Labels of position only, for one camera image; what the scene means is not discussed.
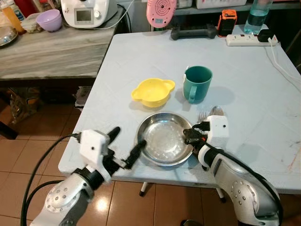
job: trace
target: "tabletop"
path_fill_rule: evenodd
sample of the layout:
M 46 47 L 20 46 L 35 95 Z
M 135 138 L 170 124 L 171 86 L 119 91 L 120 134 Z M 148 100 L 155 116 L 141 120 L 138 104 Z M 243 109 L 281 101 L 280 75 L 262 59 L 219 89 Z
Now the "tabletop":
M 122 9 L 102 27 L 115 24 Z M 95 78 L 115 34 L 110 29 L 76 29 L 63 25 L 57 32 L 19 36 L 0 49 L 0 82 L 12 80 Z
M 237 25 L 233 33 L 243 33 L 242 28 Z M 300 77 L 280 44 L 274 51 L 282 67 Z M 225 38 L 219 37 L 174 41 L 170 31 L 115 35 L 74 132 L 108 132 L 120 126 L 121 133 L 110 148 L 117 157 L 126 158 L 139 124 L 149 115 L 169 111 L 195 124 L 199 112 L 219 105 L 229 121 L 226 150 L 262 174 L 279 192 L 300 193 L 300 91 L 270 58 L 270 46 L 229 47 Z M 208 94 L 197 105 L 190 105 L 182 95 L 184 71 L 193 65 L 213 72 Z M 131 99 L 131 91 L 151 77 L 176 83 L 170 99 L 159 109 Z M 83 167 L 79 144 L 71 138 L 59 170 L 69 174 Z M 131 171 L 120 169 L 113 179 L 215 187 L 213 176 L 202 170 L 193 155 L 173 167 L 156 166 L 141 157 Z

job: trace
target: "metal bowl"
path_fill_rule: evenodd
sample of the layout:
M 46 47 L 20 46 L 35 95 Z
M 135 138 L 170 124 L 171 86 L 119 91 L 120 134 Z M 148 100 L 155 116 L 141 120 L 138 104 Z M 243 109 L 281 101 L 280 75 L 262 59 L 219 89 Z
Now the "metal bowl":
M 18 32 L 11 26 L 0 27 L 0 47 L 8 45 L 18 36 Z
M 146 118 L 137 131 L 137 141 L 145 139 L 143 155 L 159 166 L 174 166 L 184 162 L 192 153 L 192 146 L 184 143 L 183 129 L 191 124 L 183 117 L 169 112 Z

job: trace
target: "white power cord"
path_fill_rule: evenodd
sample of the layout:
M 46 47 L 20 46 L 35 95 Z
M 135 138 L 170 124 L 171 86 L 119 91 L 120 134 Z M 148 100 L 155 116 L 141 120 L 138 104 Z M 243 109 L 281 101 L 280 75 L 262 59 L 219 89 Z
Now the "white power cord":
M 289 79 L 286 77 L 286 76 L 288 76 L 288 77 L 290 77 L 290 78 L 292 78 L 292 79 L 295 79 L 296 81 L 298 81 L 300 84 L 301 84 L 301 79 L 300 78 L 296 78 L 296 77 L 293 77 L 293 76 L 291 76 L 286 70 L 284 70 L 283 69 L 283 67 L 281 67 L 278 63 L 277 63 L 277 61 L 276 61 L 276 57 L 275 57 L 275 53 L 274 53 L 274 47 L 273 47 L 273 44 L 272 44 L 272 40 L 271 40 L 271 38 L 268 38 L 268 42 L 270 43 L 270 45 L 271 45 L 271 50 L 272 50 L 272 55 L 273 55 L 273 58 L 274 58 L 274 64 L 277 66 L 276 67 L 276 69 L 278 70 L 278 71 L 280 71 L 280 73 L 289 81 Z
M 126 12 L 122 15 L 122 17 L 119 19 L 119 21 L 117 21 L 115 24 L 113 24 L 113 25 L 110 26 L 110 27 L 92 28 L 92 29 L 94 29 L 94 30 L 103 30 L 103 29 L 110 29 L 110 28 L 112 28 L 113 26 L 115 26 L 116 24 L 118 24 L 118 23 L 122 20 L 122 18 L 127 14 L 128 10 L 130 9 L 130 7 L 131 7 L 131 5 L 133 4 L 134 1 L 135 1 L 135 0 L 132 0 L 132 1 L 131 1 L 131 3 L 129 4 L 129 6 L 127 7 Z

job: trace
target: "white folding table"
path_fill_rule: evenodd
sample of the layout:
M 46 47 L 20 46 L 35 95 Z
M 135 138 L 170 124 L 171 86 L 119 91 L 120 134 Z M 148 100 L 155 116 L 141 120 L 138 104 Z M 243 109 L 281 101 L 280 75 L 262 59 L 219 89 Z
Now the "white folding table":
M 234 33 L 241 34 L 237 25 Z M 291 76 L 299 73 L 281 46 L 274 47 L 278 62 Z M 181 39 L 170 31 L 117 34 L 113 37 L 74 132 L 97 129 L 121 133 L 110 145 L 119 158 L 134 146 L 139 124 L 155 112 L 182 115 L 192 124 L 199 112 L 220 105 L 229 120 L 227 151 L 269 180 L 279 192 L 301 193 L 300 92 L 273 66 L 271 47 L 229 47 L 225 38 Z M 182 95 L 187 66 L 202 65 L 213 72 L 205 100 L 188 104 Z M 159 109 L 144 107 L 131 92 L 147 78 L 171 79 L 175 90 Z M 59 163 L 70 174 L 84 164 L 79 144 L 71 138 Z M 185 163 L 160 167 L 141 157 L 131 171 L 120 169 L 114 180 L 215 187 L 209 172 L 191 156 Z

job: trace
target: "power strip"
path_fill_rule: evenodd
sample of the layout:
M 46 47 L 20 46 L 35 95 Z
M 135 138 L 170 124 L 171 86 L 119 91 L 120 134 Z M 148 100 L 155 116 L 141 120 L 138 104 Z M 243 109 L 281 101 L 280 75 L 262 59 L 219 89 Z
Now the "power strip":
M 258 41 L 258 36 L 253 34 L 228 34 L 226 37 L 228 46 L 270 46 L 269 42 Z M 272 38 L 272 45 L 278 42 L 276 36 Z

